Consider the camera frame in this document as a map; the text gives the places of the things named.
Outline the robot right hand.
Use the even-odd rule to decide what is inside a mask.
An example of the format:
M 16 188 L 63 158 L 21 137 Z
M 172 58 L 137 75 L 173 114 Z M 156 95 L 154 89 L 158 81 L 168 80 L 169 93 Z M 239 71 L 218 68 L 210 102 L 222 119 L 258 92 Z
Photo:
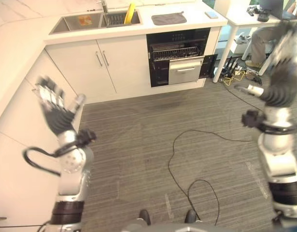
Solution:
M 274 31 L 277 44 L 271 54 L 269 86 L 249 85 L 246 90 L 266 106 L 288 108 L 297 95 L 297 24 L 281 23 Z

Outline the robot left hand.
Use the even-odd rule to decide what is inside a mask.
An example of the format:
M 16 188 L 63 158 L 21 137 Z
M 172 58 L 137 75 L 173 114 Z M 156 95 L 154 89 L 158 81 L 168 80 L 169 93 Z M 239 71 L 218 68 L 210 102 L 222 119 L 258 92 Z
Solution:
M 50 131 L 59 136 L 66 131 L 74 130 L 72 123 L 86 101 L 86 95 L 75 96 L 69 107 L 66 107 L 64 90 L 58 87 L 49 76 L 39 76 L 35 87 L 34 92 L 38 97 L 45 122 Z

